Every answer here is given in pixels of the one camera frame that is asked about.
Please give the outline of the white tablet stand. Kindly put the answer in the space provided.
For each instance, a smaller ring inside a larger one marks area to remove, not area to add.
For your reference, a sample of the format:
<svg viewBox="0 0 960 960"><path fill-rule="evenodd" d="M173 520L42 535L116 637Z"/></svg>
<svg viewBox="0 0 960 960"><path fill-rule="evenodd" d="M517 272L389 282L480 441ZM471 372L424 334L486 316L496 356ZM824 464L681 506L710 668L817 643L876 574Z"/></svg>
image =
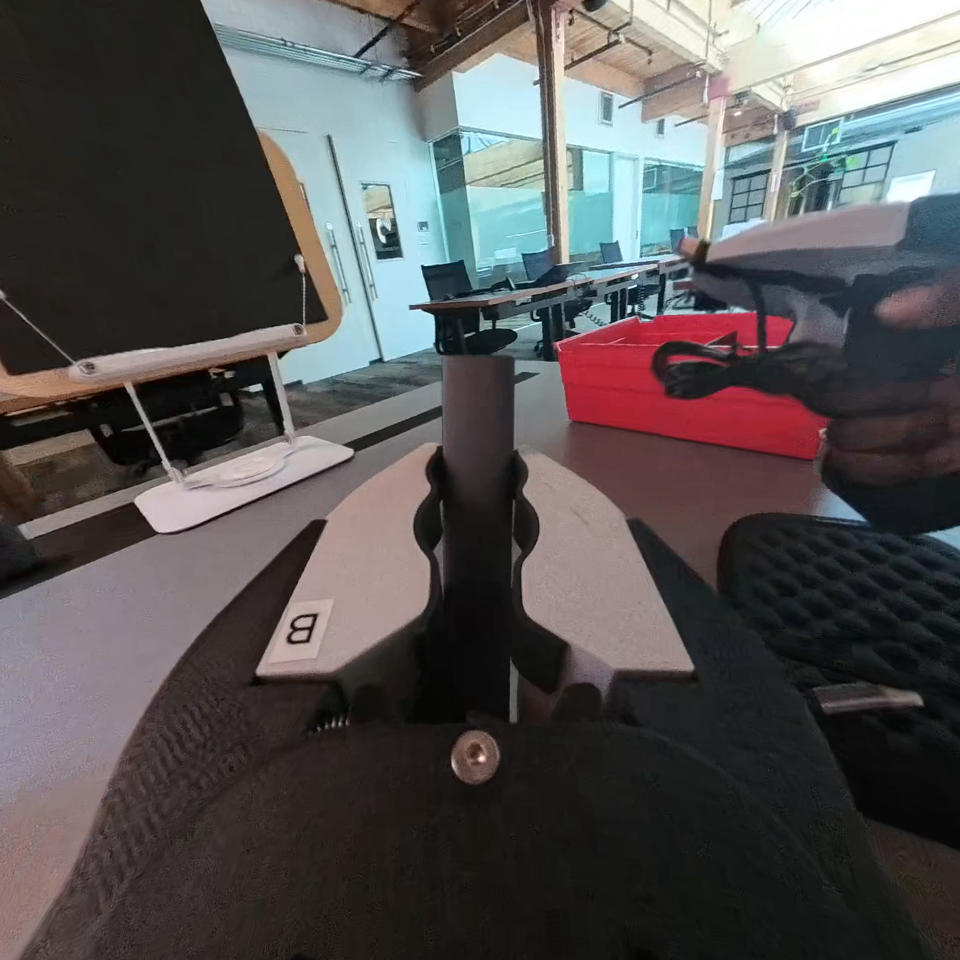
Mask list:
<svg viewBox="0 0 960 960"><path fill-rule="evenodd" d="M266 327L225 339L138 349L123 353L74 359L34 324L6 292L2 304L29 330L66 360L66 376L78 386L121 384L141 426L158 454L167 481L141 492L134 506L156 534L171 535L194 529L260 499L322 474L354 456L349 448L321 438L300 435L294 428L282 372L280 351L306 345L306 273L300 273L299 321ZM151 422L137 391L150 377L184 373L188 368L210 368L238 354L265 356L281 414L281 439L233 459L184 473L174 466L157 428Z"/></svg>

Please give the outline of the dark grey cylinder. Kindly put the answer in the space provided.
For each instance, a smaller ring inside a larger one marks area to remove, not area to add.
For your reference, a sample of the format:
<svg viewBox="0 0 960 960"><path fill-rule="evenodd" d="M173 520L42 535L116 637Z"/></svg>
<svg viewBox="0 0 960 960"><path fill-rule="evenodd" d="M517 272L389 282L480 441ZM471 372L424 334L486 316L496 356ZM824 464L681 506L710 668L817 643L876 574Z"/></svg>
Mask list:
<svg viewBox="0 0 960 960"><path fill-rule="evenodd" d="M441 380L444 627L466 714L510 718L515 362L447 357Z"/></svg>

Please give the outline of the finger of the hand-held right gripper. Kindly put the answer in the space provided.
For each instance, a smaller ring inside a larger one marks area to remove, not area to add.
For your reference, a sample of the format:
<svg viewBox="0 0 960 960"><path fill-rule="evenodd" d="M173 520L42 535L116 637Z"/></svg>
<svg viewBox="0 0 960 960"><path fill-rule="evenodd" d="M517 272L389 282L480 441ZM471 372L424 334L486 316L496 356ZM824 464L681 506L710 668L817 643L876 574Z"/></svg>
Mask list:
<svg viewBox="0 0 960 960"><path fill-rule="evenodd" d="M759 221L711 242L707 264L780 254L879 250L896 246L906 235L912 201L863 204Z"/></svg>
<svg viewBox="0 0 960 960"><path fill-rule="evenodd" d="M696 268L691 268L690 275L694 287L712 299L731 308L756 309L754 297L743 279L717 278ZM762 287L761 294L769 315L794 322L789 342L844 346L846 318L837 316L831 308L822 305L814 294L769 285Z"/></svg>

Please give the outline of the long wooden office desk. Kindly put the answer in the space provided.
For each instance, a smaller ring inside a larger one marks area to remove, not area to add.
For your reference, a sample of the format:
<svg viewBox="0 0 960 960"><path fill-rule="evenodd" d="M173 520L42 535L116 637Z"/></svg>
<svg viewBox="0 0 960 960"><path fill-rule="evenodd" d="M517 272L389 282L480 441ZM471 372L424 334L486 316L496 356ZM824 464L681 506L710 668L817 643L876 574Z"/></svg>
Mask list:
<svg viewBox="0 0 960 960"><path fill-rule="evenodd" d="M662 315L670 298L690 288L690 266L676 255L603 264L585 273L586 290L608 308L610 323Z"/></svg>

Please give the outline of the black office chair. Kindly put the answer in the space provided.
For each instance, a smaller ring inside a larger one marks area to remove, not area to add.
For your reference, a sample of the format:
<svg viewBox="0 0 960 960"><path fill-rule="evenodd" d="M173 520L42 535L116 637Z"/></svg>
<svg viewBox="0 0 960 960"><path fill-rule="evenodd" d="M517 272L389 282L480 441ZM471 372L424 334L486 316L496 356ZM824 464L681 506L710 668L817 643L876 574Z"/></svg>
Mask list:
<svg viewBox="0 0 960 960"><path fill-rule="evenodd" d="M573 271L573 265L556 261L555 252L548 248L532 253L522 253L522 263L526 281L525 289L537 289L566 282Z"/></svg>
<svg viewBox="0 0 960 960"><path fill-rule="evenodd" d="M499 280L489 289L474 289L464 260L421 266L421 273L431 304L452 303L461 298L471 299L516 289L509 278ZM495 354L518 339L515 330L500 329L495 321L490 323L489 329L482 328L479 308L432 312L431 315L435 323L434 347L440 355Z"/></svg>

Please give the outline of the slim wooden pillar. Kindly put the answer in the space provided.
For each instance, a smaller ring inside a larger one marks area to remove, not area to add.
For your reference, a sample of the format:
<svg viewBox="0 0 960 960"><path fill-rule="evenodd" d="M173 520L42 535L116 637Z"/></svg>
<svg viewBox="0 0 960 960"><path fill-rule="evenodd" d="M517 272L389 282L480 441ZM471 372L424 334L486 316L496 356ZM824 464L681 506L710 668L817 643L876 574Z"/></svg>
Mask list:
<svg viewBox="0 0 960 960"><path fill-rule="evenodd" d="M711 98L707 108L705 159L697 219L697 234L701 240L711 238L716 185L723 183L724 127L728 100L726 95Z"/></svg>

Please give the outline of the black mesh pad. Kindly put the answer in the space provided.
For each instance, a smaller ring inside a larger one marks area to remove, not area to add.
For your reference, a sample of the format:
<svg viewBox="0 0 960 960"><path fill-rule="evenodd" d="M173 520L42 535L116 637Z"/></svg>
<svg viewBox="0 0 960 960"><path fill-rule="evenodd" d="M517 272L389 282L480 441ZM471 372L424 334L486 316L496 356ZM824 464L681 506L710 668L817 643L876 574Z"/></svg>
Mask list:
<svg viewBox="0 0 960 960"><path fill-rule="evenodd" d="M781 661L868 818L958 850L959 559L929 535L759 513L734 522L720 594ZM825 715L811 690L921 694L902 711Z"/></svg>

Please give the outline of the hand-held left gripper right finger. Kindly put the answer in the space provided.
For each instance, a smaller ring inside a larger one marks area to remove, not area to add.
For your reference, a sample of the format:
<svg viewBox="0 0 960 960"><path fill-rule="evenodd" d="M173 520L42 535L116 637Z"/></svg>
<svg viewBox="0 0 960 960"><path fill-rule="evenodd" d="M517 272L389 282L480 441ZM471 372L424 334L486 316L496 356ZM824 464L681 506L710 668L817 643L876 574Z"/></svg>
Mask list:
<svg viewBox="0 0 960 960"><path fill-rule="evenodd" d="M514 459L512 661L543 694L622 681L688 683L695 666L626 516L524 446Z"/></svg>

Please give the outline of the thick wooden pillar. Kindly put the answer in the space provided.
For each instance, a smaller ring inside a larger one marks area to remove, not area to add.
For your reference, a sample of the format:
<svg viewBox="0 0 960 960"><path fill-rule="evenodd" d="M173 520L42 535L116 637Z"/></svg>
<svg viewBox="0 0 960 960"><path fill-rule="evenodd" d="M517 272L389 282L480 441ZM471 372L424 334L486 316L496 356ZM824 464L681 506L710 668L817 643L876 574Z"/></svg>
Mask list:
<svg viewBox="0 0 960 960"><path fill-rule="evenodd" d="M568 144L564 110L568 15L561 2L531 3L537 56L547 238L570 260Z"/></svg>

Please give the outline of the large red plastic bin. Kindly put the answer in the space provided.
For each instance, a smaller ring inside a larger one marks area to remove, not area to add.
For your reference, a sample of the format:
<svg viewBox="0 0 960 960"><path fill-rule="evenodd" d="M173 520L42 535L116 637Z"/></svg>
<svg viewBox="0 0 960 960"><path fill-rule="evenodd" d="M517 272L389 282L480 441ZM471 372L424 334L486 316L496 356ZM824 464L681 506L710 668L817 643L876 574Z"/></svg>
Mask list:
<svg viewBox="0 0 960 960"><path fill-rule="evenodd" d="M735 334L756 345L756 315L667 314L626 318L556 345L572 422L627 429L671 439L813 461L827 422L797 400L747 389L678 400L654 376L655 350L670 341L708 344Z"/></svg>

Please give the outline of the person's right hand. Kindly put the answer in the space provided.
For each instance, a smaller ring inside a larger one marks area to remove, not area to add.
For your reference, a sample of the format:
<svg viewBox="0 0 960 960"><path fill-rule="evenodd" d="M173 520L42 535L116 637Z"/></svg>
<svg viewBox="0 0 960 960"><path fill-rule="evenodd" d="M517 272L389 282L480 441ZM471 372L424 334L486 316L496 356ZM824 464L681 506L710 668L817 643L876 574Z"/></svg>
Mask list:
<svg viewBox="0 0 960 960"><path fill-rule="evenodd" d="M958 295L954 268L797 325L839 368L814 400L828 420L822 482L894 533L958 528Z"/></svg>

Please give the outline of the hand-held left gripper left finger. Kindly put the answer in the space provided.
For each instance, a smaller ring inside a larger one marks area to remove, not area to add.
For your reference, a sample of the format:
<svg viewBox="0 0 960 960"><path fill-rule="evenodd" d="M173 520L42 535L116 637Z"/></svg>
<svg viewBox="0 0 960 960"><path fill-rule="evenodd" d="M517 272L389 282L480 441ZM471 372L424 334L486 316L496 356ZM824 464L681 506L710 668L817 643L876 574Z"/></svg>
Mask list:
<svg viewBox="0 0 960 960"><path fill-rule="evenodd" d="M427 442L333 509L256 668L263 682L414 687L441 606L442 449Z"/></svg>

